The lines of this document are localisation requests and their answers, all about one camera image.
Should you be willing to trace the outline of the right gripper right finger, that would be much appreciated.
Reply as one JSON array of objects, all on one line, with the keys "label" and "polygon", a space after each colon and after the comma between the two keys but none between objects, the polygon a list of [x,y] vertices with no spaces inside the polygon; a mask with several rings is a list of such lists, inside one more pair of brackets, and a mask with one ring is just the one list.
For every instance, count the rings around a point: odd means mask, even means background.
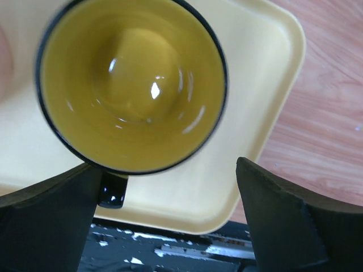
[{"label": "right gripper right finger", "polygon": [[303,188],[247,158],[236,176],[259,271],[361,271],[362,207]]}]

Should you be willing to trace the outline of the yellow glass mug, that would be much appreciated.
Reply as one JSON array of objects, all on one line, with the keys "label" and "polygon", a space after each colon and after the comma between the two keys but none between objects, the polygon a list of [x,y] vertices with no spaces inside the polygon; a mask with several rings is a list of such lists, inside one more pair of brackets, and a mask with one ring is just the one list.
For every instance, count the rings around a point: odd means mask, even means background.
[{"label": "yellow glass mug", "polygon": [[215,32],[186,1],[69,1],[43,33],[35,82],[56,137],[102,171],[99,206],[119,209],[130,176],[206,144],[229,77]]}]

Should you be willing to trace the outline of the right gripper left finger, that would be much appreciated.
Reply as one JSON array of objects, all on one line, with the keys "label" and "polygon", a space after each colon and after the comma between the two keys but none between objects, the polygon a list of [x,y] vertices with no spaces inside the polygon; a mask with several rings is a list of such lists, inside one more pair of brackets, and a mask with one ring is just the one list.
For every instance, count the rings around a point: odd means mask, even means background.
[{"label": "right gripper left finger", "polygon": [[81,164],[1,196],[1,271],[76,271],[101,176]]}]

